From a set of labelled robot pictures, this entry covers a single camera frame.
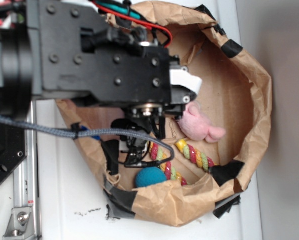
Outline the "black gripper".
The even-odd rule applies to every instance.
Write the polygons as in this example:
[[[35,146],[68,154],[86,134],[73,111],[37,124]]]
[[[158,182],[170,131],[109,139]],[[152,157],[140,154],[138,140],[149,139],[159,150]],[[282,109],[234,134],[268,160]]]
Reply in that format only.
[[[110,26],[87,1],[29,0],[36,99],[120,108],[129,118],[181,116],[198,79],[169,50]]]

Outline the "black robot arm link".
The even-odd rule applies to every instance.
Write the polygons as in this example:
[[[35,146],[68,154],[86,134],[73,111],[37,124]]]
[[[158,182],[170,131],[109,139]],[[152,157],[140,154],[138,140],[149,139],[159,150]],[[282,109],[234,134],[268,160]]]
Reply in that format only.
[[[0,29],[0,115],[24,120],[32,100],[33,54],[28,30]]]

